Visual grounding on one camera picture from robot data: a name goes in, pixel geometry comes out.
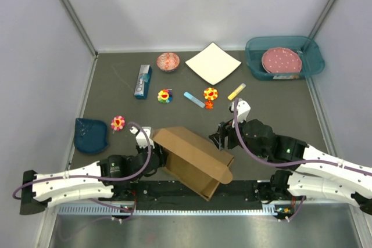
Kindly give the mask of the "brown cardboard box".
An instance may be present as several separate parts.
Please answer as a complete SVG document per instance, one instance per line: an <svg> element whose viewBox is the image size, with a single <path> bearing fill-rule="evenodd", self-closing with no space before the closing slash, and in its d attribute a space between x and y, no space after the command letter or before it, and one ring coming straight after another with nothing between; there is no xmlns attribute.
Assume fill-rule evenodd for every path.
<svg viewBox="0 0 372 248"><path fill-rule="evenodd" d="M206 201L220 184L233 181L230 166L234 156L189 129L161 128L152 140L167 153L165 170Z"/></svg>

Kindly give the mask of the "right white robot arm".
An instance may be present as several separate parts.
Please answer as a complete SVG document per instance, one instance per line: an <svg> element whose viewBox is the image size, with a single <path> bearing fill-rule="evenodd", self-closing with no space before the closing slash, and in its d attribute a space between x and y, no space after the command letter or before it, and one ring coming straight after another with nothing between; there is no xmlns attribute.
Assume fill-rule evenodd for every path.
<svg viewBox="0 0 372 248"><path fill-rule="evenodd" d="M351 163L314 146L275 134L254 119L219 124L209 139L218 150L241 147L254 160L277 168L270 179L272 200L305 197L337 200L371 214L371 168Z"/></svg>

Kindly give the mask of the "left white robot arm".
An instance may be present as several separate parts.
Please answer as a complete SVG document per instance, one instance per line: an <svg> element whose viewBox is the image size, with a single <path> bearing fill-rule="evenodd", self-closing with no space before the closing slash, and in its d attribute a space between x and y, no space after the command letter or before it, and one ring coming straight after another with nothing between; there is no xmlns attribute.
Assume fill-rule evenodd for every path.
<svg viewBox="0 0 372 248"><path fill-rule="evenodd" d="M155 175L166 165L167 154L158 146L137 147L135 156L111 155L87 166L39 174L23 173L20 215L33 215L62 203L86 199L118 200L131 195L132 184Z"/></svg>

